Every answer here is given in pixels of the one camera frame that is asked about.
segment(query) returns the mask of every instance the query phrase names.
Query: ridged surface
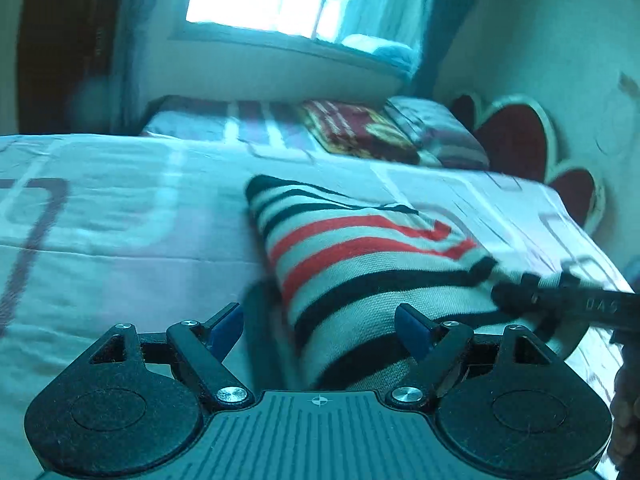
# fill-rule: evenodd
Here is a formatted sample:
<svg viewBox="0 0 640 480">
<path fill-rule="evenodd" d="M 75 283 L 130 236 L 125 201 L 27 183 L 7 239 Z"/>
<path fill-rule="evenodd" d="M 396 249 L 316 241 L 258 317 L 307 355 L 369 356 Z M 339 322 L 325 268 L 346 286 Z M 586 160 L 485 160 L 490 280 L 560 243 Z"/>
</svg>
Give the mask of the ridged surface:
<svg viewBox="0 0 640 480">
<path fill-rule="evenodd" d="M 187 453 L 146 480 L 493 480 L 461 462 L 421 415 L 375 394 L 268 392 L 243 412 L 221 413 Z M 593 480 L 583 473 L 575 480 Z"/>
</svg>

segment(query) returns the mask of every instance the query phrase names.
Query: hand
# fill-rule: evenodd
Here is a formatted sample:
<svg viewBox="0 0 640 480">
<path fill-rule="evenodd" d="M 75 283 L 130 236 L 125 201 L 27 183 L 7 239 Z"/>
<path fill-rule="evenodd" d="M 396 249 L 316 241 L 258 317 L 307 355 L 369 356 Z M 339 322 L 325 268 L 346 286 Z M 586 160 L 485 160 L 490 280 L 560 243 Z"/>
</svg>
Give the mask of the hand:
<svg viewBox="0 0 640 480">
<path fill-rule="evenodd" d="M 622 365 L 616 374 L 616 394 L 611 401 L 613 433 L 607 454 L 617 468 L 623 465 L 638 444 L 640 396 L 633 393 L 631 370 Z"/>
</svg>

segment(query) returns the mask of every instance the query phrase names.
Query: curtain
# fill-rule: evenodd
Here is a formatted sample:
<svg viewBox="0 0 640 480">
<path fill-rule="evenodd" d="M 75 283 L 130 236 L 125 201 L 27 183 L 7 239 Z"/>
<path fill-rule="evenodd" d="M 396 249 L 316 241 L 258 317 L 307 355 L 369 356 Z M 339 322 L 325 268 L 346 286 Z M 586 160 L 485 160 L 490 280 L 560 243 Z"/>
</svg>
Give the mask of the curtain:
<svg viewBox="0 0 640 480">
<path fill-rule="evenodd" d="M 111 61 L 111 133 L 136 134 L 146 103 L 141 101 L 146 25 L 158 0 L 120 0 Z"/>
<path fill-rule="evenodd" d="M 351 34 L 397 41 L 420 48 L 427 0 L 348 0 L 337 42 Z"/>
<path fill-rule="evenodd" d="M 476 0 L 433 0 L 422 44 L 422 63 L 413 81 L 414 94 L 430 98 L 442 60 Z"/>
</svg>

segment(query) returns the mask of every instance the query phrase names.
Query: wooden door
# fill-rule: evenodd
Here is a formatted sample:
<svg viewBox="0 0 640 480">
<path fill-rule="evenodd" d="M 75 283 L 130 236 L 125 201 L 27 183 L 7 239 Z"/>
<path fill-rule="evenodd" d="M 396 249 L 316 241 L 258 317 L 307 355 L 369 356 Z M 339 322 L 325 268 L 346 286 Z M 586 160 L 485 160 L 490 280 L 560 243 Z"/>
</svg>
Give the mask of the wooden door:
<svg viewBox="0 0 640 480">
<path fill-rule="evenodd" d="M 119 3 L 24 0 L 17 56 L 21 133 L 77 131 L 74 97 L 88 81 L 109 74 Z M 100 100 L 95 107 L 108 110 L 109 103 Z M 108 123 L 96 129 L 106 132 Z"/>
</svg>

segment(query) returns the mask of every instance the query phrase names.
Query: red pillow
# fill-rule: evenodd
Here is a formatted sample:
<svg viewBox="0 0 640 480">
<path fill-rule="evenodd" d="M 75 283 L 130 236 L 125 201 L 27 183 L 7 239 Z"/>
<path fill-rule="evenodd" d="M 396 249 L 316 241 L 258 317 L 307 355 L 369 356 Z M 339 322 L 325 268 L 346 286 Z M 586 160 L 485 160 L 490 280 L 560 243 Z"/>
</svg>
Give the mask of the red pillow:
<svg viewBox="0 0 640 480">
<path fill-rule="evenodd" d="M 332 101 L 302 105 L 306 126 L 330 153 L 418 164 L 417 148 L 391 121 L 366 106 Z"/>
</svg>

